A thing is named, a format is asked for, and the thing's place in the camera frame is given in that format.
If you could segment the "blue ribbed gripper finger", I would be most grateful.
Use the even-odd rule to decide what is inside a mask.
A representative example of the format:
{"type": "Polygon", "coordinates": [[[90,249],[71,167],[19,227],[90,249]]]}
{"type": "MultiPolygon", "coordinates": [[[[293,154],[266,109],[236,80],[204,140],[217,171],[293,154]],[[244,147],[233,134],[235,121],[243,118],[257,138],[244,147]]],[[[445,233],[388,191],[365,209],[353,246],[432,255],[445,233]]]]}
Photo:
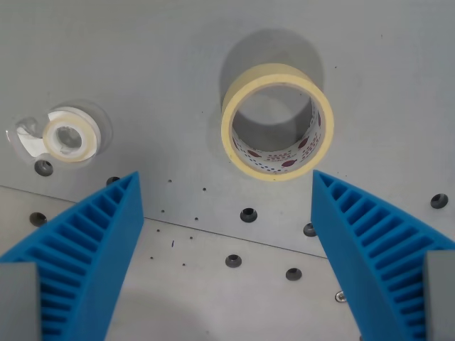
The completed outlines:
{"type": "Polygon", "coordinates": [[[311,223],[364,340],[425,340],[423,266],[454,241],[343,180],[313,172],[311,223]]]}
{"type": "Polygon", "coordinates": [[[103,340],[144,224],[134,172],[80,201],[1,255],[38,268],[43,340],[103,340]]]}

